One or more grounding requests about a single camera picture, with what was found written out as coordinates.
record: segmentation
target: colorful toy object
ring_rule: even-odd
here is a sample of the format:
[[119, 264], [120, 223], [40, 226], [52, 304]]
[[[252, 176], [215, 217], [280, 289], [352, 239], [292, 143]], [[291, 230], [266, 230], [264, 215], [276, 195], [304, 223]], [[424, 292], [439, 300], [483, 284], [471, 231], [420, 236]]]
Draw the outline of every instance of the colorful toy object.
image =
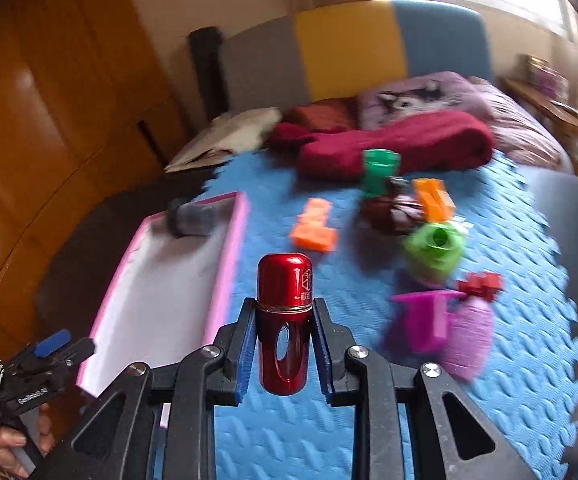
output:
[[[406, 340], [420, 354], [441, 352], [453, 377], [472, 381], [482, 371], [493, 341], [490, 304], [459, 290], [429, 290], [391, 298], [403, 303]], [[460, 300], [453, 312], [449, 300]]]
[[448, 338], [440, 363], [453, 377], [472, 381], [485, 365], [493, 343], [491, 305], [469, 296], [449, 320]]
[[413, 180], [418, 202], [424, 210], [427, 222], [442, 223], [453, 218], [455, 205], [444, 189], [444, 183], [437, 178], [416, 178]]
[[296, 224], [291, 229], [289, 238], [293, 244], [307, 251], [328, 253], [336, 248], [338, 233], [326, 227], [331, 202], [323, 198], [309, 198]]
[[458, 265], [465, 237], [449, 222], [424, 224], [404, 241], [411, 275], [421, 283], [439, 288]]
[[492, 303], [502, 290], [502, 276], [494, 272], [469, 272], [464, 280], [456, 283], [458, 290]]
[[365, 198], [376, 198], [386, 192], [386, 178], [396, 175], [400, 168], [400, 154], [390, 150], [364, 150]]
[[457, 290], [428, 290], [391, 298], [406, 307], [404, 328], [409, 348], [421, 354], [441, 350], [449, 335], [449, 300], [466, 297]]
[[407, 187], [403, 178], [386, 178], [386, 194], [363, 200], [360, 214], [372, 228], [385, 234], [410, 234], [424, 223], [424, 212], [415, 198], [404, 193]]

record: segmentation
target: purple pillow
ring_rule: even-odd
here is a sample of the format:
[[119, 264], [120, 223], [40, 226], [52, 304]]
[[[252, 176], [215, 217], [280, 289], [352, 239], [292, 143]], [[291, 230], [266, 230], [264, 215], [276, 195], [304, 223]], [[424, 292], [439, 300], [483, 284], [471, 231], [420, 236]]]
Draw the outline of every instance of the purple pillow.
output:
[[362, 130], [377, 130], [411, 115], [448, 108], [485, 123], [493, 120], [493, 111], [475, 86], [455, 72], [438, 72], [362, 92], [358, 122]]

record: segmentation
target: blue trigger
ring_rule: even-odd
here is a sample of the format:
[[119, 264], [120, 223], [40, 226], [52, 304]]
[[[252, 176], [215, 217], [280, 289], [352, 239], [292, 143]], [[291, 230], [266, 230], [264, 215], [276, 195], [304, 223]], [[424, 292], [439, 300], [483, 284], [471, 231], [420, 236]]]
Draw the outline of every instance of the blue trigger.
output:
[[54, 353], [58, 348], [62, 348], [69, 341], [71, 341], [71, 332], [62, 329], [44, 341], [40, 341], [35, 346], [34, 355], [36, 357], [47, 357], [47, 355]]

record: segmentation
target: green plastic cup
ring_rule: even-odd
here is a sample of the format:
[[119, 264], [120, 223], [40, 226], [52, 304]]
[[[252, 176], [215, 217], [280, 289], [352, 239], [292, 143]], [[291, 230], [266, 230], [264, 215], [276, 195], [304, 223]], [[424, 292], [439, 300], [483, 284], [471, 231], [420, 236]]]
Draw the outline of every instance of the green plastic cup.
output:
[[364, 178], [362, 188], [365, 198], [375, 198], [387, 192], [386, 179], [398, 174], [400, 154], [391, 150], [364, 150]]
[[424, 224], [404, 241], [411, 275], [425, 285], [439, 288], [462, 259], [466, 238], [450, 222]]

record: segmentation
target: magenta plastic piece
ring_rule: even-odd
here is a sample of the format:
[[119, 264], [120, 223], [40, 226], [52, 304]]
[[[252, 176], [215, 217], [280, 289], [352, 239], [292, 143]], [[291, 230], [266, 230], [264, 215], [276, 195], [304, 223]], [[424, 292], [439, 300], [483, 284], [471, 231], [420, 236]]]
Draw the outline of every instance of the magenta plastic piece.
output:
[[447, 309], [449, 300], [466, 296], [457, 290], [429, 290], [391, 298], [406, 305], [404, 327], [409, 347], [421, 354], [441, 350], [447, 342], [453, 317]]
[[471, 296], [453, 314], [440, 364], [454, 378], [475, 379], [493, 340], [493, 311], [482, 298]]

